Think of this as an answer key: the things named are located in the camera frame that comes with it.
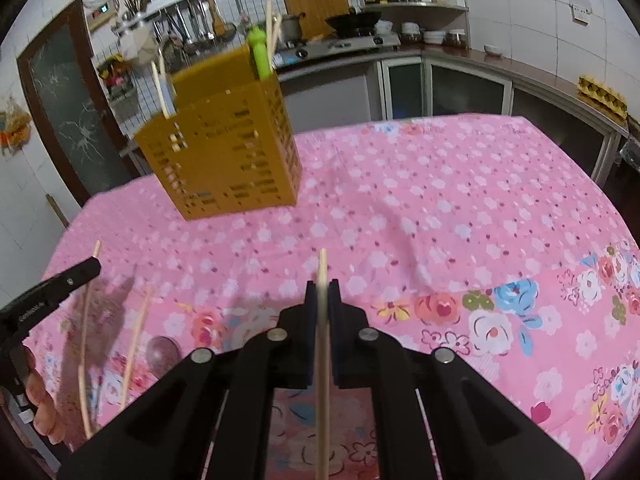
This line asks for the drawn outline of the person's left hand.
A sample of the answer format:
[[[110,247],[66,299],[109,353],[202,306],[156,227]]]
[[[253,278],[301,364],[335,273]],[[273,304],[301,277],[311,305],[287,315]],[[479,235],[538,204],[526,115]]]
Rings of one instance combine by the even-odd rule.
[[[34,355],[27,347],[23,350],[28,365],[25,389],[29,401],[36,407],[35,430],[40,436],[48,438],[52,444],[62,443],[66,431],[63,417],[56,409],[52,396],[47,392],[43,379],[36,370]]]

